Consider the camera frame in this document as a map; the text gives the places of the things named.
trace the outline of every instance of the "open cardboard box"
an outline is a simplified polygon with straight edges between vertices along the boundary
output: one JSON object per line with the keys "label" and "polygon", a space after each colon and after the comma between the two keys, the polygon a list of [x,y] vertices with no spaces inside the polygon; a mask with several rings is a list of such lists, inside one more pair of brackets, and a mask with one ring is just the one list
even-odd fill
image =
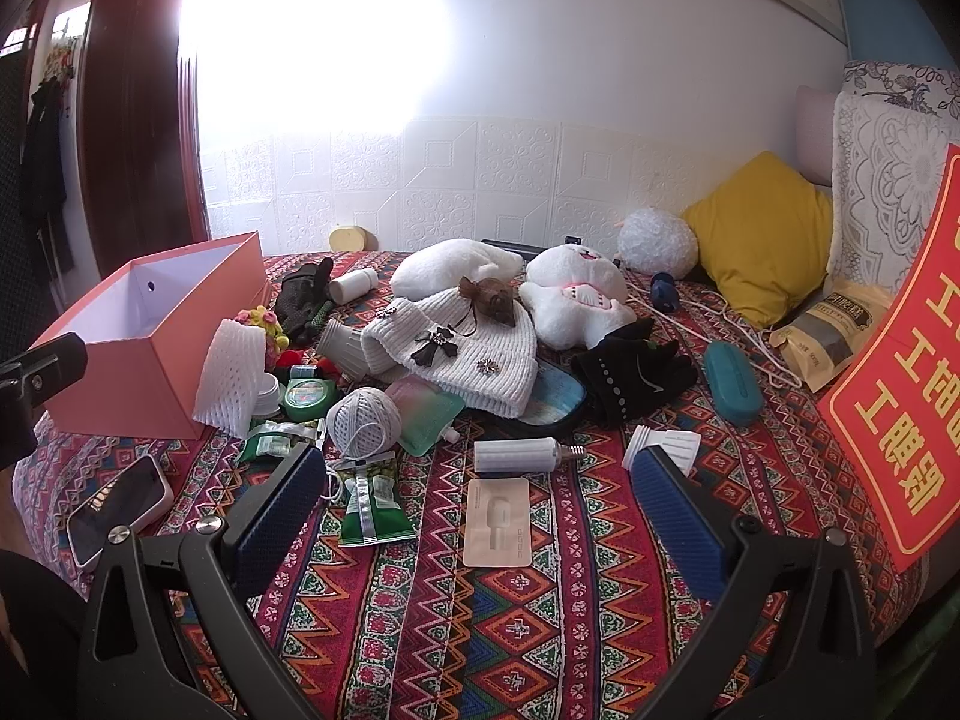
{"label": "open cardboard box", "polygon": [[205,426],[191,415],[210,341],[223,319],[269,296],[256,233],[131,260],[37,340],[72,331],[86,342],[86,375],[47,402],[56,427],[198,439]]}

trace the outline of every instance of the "pink cushion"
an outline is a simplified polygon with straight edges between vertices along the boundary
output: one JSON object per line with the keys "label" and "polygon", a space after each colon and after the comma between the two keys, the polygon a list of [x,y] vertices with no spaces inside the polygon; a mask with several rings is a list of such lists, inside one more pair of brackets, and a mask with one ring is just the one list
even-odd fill
{"label": "pink cushion", "polygon": [[833,182],[833,105],[837,95],[797,88],[797,164],[814,184]]}

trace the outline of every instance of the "metal bolt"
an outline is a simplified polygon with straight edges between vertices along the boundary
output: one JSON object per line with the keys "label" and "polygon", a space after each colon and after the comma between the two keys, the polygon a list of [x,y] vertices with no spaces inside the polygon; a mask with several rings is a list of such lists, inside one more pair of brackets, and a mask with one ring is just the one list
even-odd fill
{"label": "metal bolt", "polygon": [[827,544],[842,547],[847,543],[847,534],[839,528],[827,528]]}
{"label": "metal bolt", "polygon": [[130,537],[130,528],[126,525],[117,525],[107,533],[107,541],[112,544],[122,544]]}
{"label": "metal bolt", "polygon": [[200,519],[194,527],[197,529],[197,533],[201,533],[203,536],[210,536],[212,533],[216,533],[220,528],[224,527],[224,522],[217,517],[216,514],[210,514],[209,517]]}
{"label": "metal bolt", "polygon": [[760,533],[763,530],[763,525],[756,517],[752,517],[750,514],[744,514],[742,517],[736,519],[736,526],[741,529],[744,533],[748,533],[750,536],[756,536],[757,533]]}

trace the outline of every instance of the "black glove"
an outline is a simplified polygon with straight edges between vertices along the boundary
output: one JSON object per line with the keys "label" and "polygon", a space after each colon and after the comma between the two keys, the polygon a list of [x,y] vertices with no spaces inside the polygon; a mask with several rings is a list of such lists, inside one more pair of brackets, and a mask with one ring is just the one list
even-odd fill
{"label": "black glove", "polygon": [[599,424],[620,425],[651,415],[697,383],[697,368],[677,355],[678,341],[650,341],[653,319],[637,319],[589,351],[574,355],[573,374],[584,384]]}
{"label": "black glove", "polygon": [[304,349],[318,336],[319,332],[307,324],[320,306],[330,300],[328,285],[332,270],[333,260],[325,257],[320,264],[304,263],[283,279],[274,313],[283,335],[290,339],[291,348]]}

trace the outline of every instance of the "red patterned fabric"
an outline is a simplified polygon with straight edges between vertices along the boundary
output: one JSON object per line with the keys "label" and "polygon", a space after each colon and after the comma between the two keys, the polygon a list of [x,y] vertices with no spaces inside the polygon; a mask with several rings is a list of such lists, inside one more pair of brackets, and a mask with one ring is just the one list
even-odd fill
{"label": "red patterned fabric", "polygon": [[[316,256],[271,258],[268,273],[278,284]],[[344,322],[368,322],[390,300],[390,275],[403,255],[334,257],[335,274],[364,266],[380,273],[378,290],[340,312]],[[628,281],[631,303],[646,313],[643,280],[631,274]],[[714,300],[696,285],[680,289],[684,298]],[[679,319],[709,338],[742,341],[730,324],[699,308]],[[679,338],[701,362],[703,341],[668,324],[658,333]],[[875,637],[884,640],[917,603],[919,565],[905,574],[892,570],[853,468],[809,393],[760,384],[767,406],[749,428],[719,418],[704,383],[646,421],[699,432],[696,479],[771,530],[815,536],[829,525],[842,528],[856,551]],[[343,510],[315,509],[267,592],[251,599],[253,619],[328,718],[626,717],[704,614],[620,467],[634,425],[611,431],[584,424],[576,437],[589,450],[582,464],[530,476],[534,560],[510,569],[461,562],[469,447],[480,437],[504,436],[483,413],[464,413],[455,427],[464,436],[457,445],[401,458],[398,494],[421,533],[417,541],[341,549]],[[45,416],[37,435],[40,448],[14,474],[14,499],[37,555],[83,593],[89,578],[71,560],[66,515],[139,454],[160,459],[176,495],[156,533],[227,512],[271,471],[268,464],[237,464],[240,442],[213,430],[195,442],[72,436]],[[174,603],[208,691],[235,707],[189,599]],[[781,603],[771,596],[722,702],[757,673]]]}

